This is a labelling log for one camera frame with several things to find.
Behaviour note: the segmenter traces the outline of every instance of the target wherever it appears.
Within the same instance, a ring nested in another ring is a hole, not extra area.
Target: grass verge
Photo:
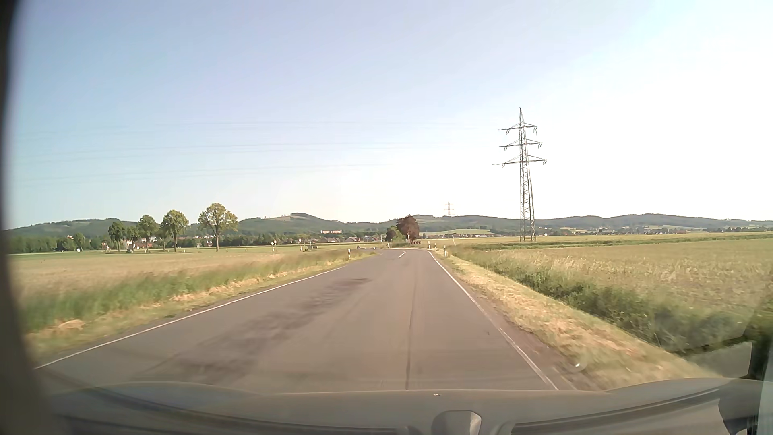
[[[773,332],[769,300],[762,300],[750,319],[749,315],[689,307],[675,298],[595,283],[555,268],[515,261],[497,252],[463,248],[455,250],[454,255],[680,355],[703,353],[744,339],[754,340],[749,336],[750,331],[756,331],[753,334]]]
[[[716,377],[597,317],[463,259],[443,259],[522,329],[557,349],[603,389],[675,378]]]
[[[364,250],[352,252],[352,260],[374,254]],[[346,251],[298,253],[277,261],[196,275],[148,274],[103,290],[68,291],[19,302],[29,348],[41,358],[152,320],[174,317],[177,313],[346,263]]]

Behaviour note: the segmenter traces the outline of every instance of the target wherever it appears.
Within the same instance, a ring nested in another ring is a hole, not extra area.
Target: dry grass
[[[771,290],[773,239],[655,245],[508,249],[490,252],[533,269],[560,272],[654,300],[748,316]]]
[[[231,248],[213,250],[182,249],[178,253],[61,252],[12,255],[11,270],[16,291],[22,296],[68,290],[95,289],[132,277],[186,272],[190,275],[252,263],[281,259],[285,254],[271,251],[245,252]]]
[[[660,241],[700,241],[700,240],[712,240],[712,239],[724,239],[724,238],[760,238],[771,237],[773,232],[746,232],[746,233],[706,233],[696,232],[687,234],[672,234],[672,235],[557,235],[557,236],[540,236],[537,238],[537,244],[553,244],[553,243],[609,243],[609,242],[621,242],[621,243],[638,243],[638,242],[660,242]],[[521,245],[518,237],[470,237],[470,238],[456,238],[451,240],[450,238],[438,238],[432,239],[432,243],[437,242],[438,245],[490,245],[507,243],[514,245]]]
[[[717,376],[511,279],[455,257],[445,261],[459,278],[497,303],[513,323],[584,366],[604,389]]]

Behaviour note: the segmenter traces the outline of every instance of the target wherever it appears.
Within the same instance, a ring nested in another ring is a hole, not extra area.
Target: white edge line
[[[489,316],[488,313],[485,312],[485,310],[483,310],[483,307],[481,307],[481,304],[478,303],[478,301],[475,300],[474,297],[472,297],[472,295],[467,291],[467,289],[461,286],[459,281],[457,281],[456,278],[454,278],[454,276],[448,270],[446,270],[446,268],[443,267],[442,264],[440,264],[440,262],[438,261],[438,259],[434,257],[434,255],[432,255],[432,259],[440,266],[441,269],[443,269],[443,272],[445,272],[446,275],[448,275],[448,277],[451,278],[454,281],[454,283],[456,283],[457,286],[459,286],[461,291],[465,292],[465,295],[467,295],[467,297],[470,298],[472,303],[474,303],[475,306],[478,307],[479,310],[481,310],[481,313],[483,313],[483,315],[487,319],[489,319],[489,322],[491,322],[491,324],[494,325],[494,327],[499,331],[500,334],[502,334],[502,336],[507,340],[507,342],[510,343],[510,346],[512,346],[512,348],[518,351],[518,353],[523,357],[523,359],[526,360],[526,363],[529,365],[529,367],[531,367],[532,370],[534,370],[537,376],[539,376],[540,379],[543,380],[543,382],[550,385],[554,389],[558,389],[558,387],[556,387],[556,384],[554,384],[553,381],[551,381],[550,378],[548,378],[545,375],[545,373],[543,373],[542,369],[540,369],[537,366],[537,364],[535,364],[534,361],[532,361],[532,359],[529,358],[529,355],[527,355],[526,352],[524,352],[523,349],[521,349],[521,347],[518,344],[516,344],[516,342],[513,341],[512,338],[501,327],[496,326],[496,324],[494,323],[494,320],[491,318],[491,316]]]
[[[251,295],[243,296],[243,297],[241,297],[239,299],[231,300],[231,301],[226,302],[226,303],[221,303],[220,305],[218,305],[216,307],[210,307],[210,308],[207,308],[206,310],[197,311],[197,312],[195,312],[193,314],[189,314],[187,316],[180,317],[179,319],[170,320],[169,322],[165,322],[165,323],[160,324],[160,325],[155,325],[154,327],[150,327],[148,329],[144,329],[142,331],[138,331],[138,332],[135,332],[133,334],[125,335],[123,337],[116,338],[115,340],[110,340],[110,341],[107,341],[107,342],[102,343],[102,344],[97,344],[96,346],[92,346],[92,347],[90,347],[88,349],[83,349],[82,351],[75,352],[74,354],[63,356],[62,358],[55,359],[53,361],[50,361],[50,362],[47,362],[45,364],[39,365],[39,366],[35,367],[35,369],[46,367],[47,365],[51,365],[51,364],[54,364],[55,362],[59,362],[59,361],[62,361],[62,360],[66,360],[68,358],[72,358],[72,357],[74,357],[76,355],[84,354],[84,353],[86,353],[88,351],[92,351],[94,349],[98,349],[98,348],[101,348],[103,346],[107,346],[108,344],[113,344],[113,343],[116,343],[116,342],[121,341],[121,340],[126,340],[127,338],[134,337],[135,335],[143,334],[145,332],[153,331],[154,329],[159,329],[160,327],[164,327],[164,326],[167,326],[167,325],[175,324],[175,323],[177,323],[177,322],[179,322],[181,320],[189,319],[191,317],[198,316],[199,314],[204,314],[204,313],[206,313],[208,311],[217,310],[218,308],[222,308],[222,307],[224,307],[226,305],[230,305],[232,303],[236,303],[236,302],[239,302],[241,300],[249,299],[252,296],[257,296],[257,295],[261,295],[263,293],[268,293],[271,290],[276,290],[276,289],[279,289],[279,288],[284,287],[284,286],[289,286],[290,284],[295,284],[295,283],[299,283],[301,281],[305,281],[306,279],[311,279],[311,278],[315,278],[315,277],[320,276],[320,275],[325,275],[326,273],[330,273],[330,272],[336,271],[338,269],[341,269],[342,267],[344,267],[344,266],[337,267],[335,269],[325,270],[322,273],[318,273],[318,274],[312,275],[312,276],[307,276],[305,278],[296,279],[295,281],[292,281],[290,283],[284,283],[281,286],[276,286],[276,287],[272,287],[270,289],[266,289],[266,290],[263,290],[263,291],[260,291],[260,292],[257,292],[257,293],[252,293]]]

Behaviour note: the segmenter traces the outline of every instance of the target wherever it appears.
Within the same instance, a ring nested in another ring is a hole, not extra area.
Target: distant pylon
[[[505,165],[509,165],[511,163],[519,163],[520,164],[520,178],[519,178],[519,187],[520,187],[520,217],[521,217],[521,228],[520,228],[520,241],[526,240],[526,235],[529,235],[530,241],[536,240],[536,228],[534,227],[534,192],[532,190],[532,184],[531,184],[531,171],[530,171],[530,163],[532,162],[542,162],[545,164],[547,160],[540,159],[539,157],[530,156],[529,155],[529,145],[536,145],[537,148],[542,146],[542,142],[537,142],[532,139],[526,138],[526,130],[528,128],[534,129],[534,134],[536,134],[536,125],[526,124],[523,121],[523,110],[521,108],[518,108],[519,117],[518,117],[518,124],[515,124],[513,127],[510,128],[503,128],[502,130],[505,131],[505,134],[509,134],[510,130],[518,130],[518,140],[513,141],[507,145],[500,146],[499,148],[504,148],[505,151],[507,151],[507,148],[510,146],[517,146],[519,149],[519,153],[517,157],[513,157],[512,159],[504,162],[504,163],[498,163],[499,165],[502,165],[502,167],[505,167]]]
[[[445,205],[445,214],[443,215],[443,217],[453,216],[453,215],[454,215],[454,209],[451,208],[451,202],[449,201]]]

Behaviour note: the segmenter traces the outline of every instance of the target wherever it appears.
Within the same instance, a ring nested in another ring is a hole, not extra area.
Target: tree
[[[132,245],[136,245],[140,240],[140,232],[135,225],[126,228],[126,239],[131,240]]]
[[[121,221],[116,221],[110,224],[110,227],[107,229],[107,235],[110,236],[110,240],[115,241],[115,245],[118,247],[118,245],[121,243],[121,240],[124,240],[124,236],[126,235],[126,228],[124,227],[124,223]]]
[[[75,242],[72,238],[62,237],[56,241],[57,251],[75,251]]]
[[[384,240],[392,241],[394,240],[394,236],[396,235],[397,235],[397,231],[394,231],[394,228],[389,227],[389,229],[386,230],[386,237],[384,238]]]
[[[150,241],[150,237],[154,236],[158,231],[158,224],[150,214],[146,214],[145,216],[140,217],[139,222],[137,222],[137,230],[140,233],[140,237],[145,239],[145,252],[147,252],[148,241]]]
[[[190,225],[188,218],[177,210],[170,210],[161,221],[165,233],[168,236],[171,235],[175,241],[175,252],[177,252],[177,236],[185,234],[188,225]]]
[[[86,236],[82,233],[75,233],[73,241],[75,242],[75,247],[83,251],[83,247],[86,245]]]
[[[419,223],[410,214],[397,219],[397,230],[408,239],[408,244],[419,237]]]
[[[166,232],[166,229],[162,227],[161,225],[158,226],[158,230],[155,232],[155,237],[161,241],[161,246],[164,248],[164,252],[166,252],[166,238],[169,237],[169,235]]]
[[[215,235],[215,251],[220,250],[220,235],[223,231],[237,229],[239,220],[222,204],[213,203],[199,215],[199,228],[210,230]]]

